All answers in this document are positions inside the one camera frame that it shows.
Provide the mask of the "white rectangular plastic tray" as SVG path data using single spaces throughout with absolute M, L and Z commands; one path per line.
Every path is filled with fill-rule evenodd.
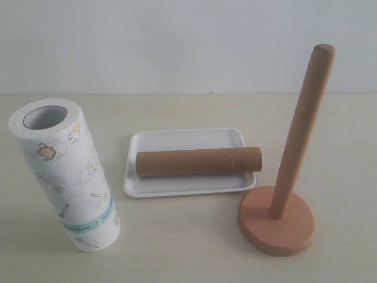
M 256 175 L 174 176 L 139 178 L 135 160 L 139 152 L 244 147 L 242 133 L 234 128 L 140 131 L 131 136 L 123 189 L 132 198 L 205 195 L 244 192 L 256 185 Z

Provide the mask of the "wooden paper towel holder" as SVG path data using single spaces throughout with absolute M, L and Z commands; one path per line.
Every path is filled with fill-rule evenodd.
M 314 214 L 294 193 L 317 114 L 332 72 L 336 48 L 313 47 L 274 186 L 261 186 L 240 202 L 238 222 L 255 247 L 276 256 L 303 252 L 313 241 Z

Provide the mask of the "white printed paper towel roll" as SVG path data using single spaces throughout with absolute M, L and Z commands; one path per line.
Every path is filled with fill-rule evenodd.
M 73 244 L 84 252 L 112 245 L 120 219 L 81 107 L 43 99 L 18 109 L 8 127 Z

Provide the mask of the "brown cardboard tube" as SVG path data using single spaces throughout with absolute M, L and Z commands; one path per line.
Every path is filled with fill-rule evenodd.
M 139 152 L 135 159 L 138 177 L 220 175 L 262 170 L 258 147 Z

